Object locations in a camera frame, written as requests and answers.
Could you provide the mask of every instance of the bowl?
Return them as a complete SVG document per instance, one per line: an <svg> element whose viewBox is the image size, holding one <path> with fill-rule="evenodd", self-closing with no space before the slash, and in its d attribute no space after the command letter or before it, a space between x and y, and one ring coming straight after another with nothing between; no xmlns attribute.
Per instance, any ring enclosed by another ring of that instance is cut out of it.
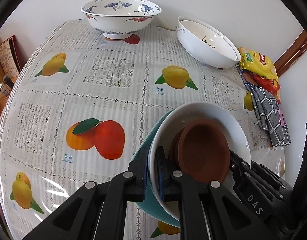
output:
<svg viewBox="0 0 307 240"><path fill-rule="evenodd" d="M173 158L179 169L199 182L223 183L229 171L230 151L219 127L211 120L197 119L181 131L173 139Z"/></svg>
<svg viewBox="0 0 307 240"><path fill-rule="evenodd" d="M143 140L135 154L132 156L131 161L137 160L140 156L141 148L146 147L150 148L150 145L152 144L152 141L162 124L162 122L167 118L167 116L172 113L174 109L169 110L167 113L165 113L159 121L155 124L155 126L150 130L150 132L147 134L146 138ZM163 221L169 225L179 227L179 221L170 216L159 204L159 202L156 200L156 197L153 194L153 190L151 187L151 183L149 180L149 176L147 174L147 188L146 188L146 195L145 199L142 202L137 202L137 206L141 208L141 210L150 216L154 217L157 220Z"/></svg>
<svg viewBox="0 0 307 240"><path fill-rule="evenodd" d="M158 146L163 146L167 157L175 135L189 123L197 119L208 119L216 123L221 132L224 134L229 148L246 163L251 165L250 149L247 138L239 123L228 110L225 110L215 104L203 101L186 103L176 108L161 123L151 143L148 156L150 178L148 184L150 183L151 185L147 188L147 194L150 194L148 191L152 189L156 200L160 203L163 209L176 220L179 220L177 202L163 202L159 196L157 184L158 177L155 163L156 149ZM232 189L234 183L232 172L229 171L223 185L236 196ZM155 214L155 218L167 223L166 217L163 214Z"/></svg>
<svg viewBox="0 0 307 240"><path fill-rule="evenodd" d="M161 8L147 0L93 0L81 7L92 27L121 40L145 28Z"/></svg>
<svg viewBox="0 0 307 240"><path fill-rule="evenodd" d="M234 44L220 31L198 19L179 16L176 35L196 60L216 68L228 68L241 60Z"/></svg>

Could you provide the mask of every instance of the crane pattern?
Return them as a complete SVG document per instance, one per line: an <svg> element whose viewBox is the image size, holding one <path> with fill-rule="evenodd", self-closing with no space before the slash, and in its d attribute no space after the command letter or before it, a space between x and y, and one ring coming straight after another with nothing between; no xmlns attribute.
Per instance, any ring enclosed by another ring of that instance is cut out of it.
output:
<svg viewBox="0 0 307 240"><path fill-rule="evenodd" d="M153 8L149 7L148 5L145 5L144 3L141 3L139 8L135 12L144 12L144 15L148 15L150 11L153 11Z"/></svg>
<svg viewBox="0 0 307 240"><path fill-rule="evenodd" d="M130 5L132 5L132 3L122 3L121 0L118 0L117 2L113 2L113 3L109 3L105 5L104 8L112 7L115 11L117 11L121 9L122 7L127 8Z"/></svg>
<svg viewBox="0 0 307 240"><path fill-rule="evenodd" d="M85 9L85 7L84 7L83 9L85 10L85 12L94 13L94 12L92 11L92 8L93 8L93 7L96 7L96 6L91 6L91 7L88 8L88 9Z"/></svg>

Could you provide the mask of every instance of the dish towel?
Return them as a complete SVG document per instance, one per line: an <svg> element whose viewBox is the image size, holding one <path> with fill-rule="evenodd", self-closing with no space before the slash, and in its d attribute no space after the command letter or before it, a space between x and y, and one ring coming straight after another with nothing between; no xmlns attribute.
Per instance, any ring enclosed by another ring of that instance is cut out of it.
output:
<svg viewBox="0 0 307 240"><path fill-rule="evenodd" d="M261 129L270 134L273 147L285 146L291 143L290 134L276 99L263 87L247 82L239 65L236 65L242 81L251 94L252 104Z"/></svg>

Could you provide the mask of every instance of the porcelain bowl with crane pattern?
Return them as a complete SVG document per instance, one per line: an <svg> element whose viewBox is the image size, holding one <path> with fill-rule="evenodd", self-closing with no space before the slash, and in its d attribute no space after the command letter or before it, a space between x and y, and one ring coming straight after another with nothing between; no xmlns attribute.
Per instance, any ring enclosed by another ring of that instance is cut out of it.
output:
<svg viewBox="0 0 307 240"><path fill-rule="evenodd" d="M92 27L120 40L145 28L161 8L147 0L93 0L81 7Z"/></svg>

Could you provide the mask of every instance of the plastic tablecloth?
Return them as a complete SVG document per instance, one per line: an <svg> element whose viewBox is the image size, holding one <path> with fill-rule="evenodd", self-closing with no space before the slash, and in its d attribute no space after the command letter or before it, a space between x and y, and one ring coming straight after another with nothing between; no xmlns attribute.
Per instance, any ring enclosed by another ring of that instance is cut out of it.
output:
<svg viewBox="0 0 307 240"><path fill-rule="evenodd" d="M172 76L175 69L187 82L164 80L163 71ZM229 110L251 159L283 175L283 148L270 148L245 96L235 67L196 61L175 31L151 24L112 41L86 19L59 26L28 60L1 117L0 201L13 238L22 239L85 182L103 183L127 170L159 118L190 101ZM106 129L119 131L117 143L110 144ZM180 239L157 227L128 203L124 239Z"/></svg>

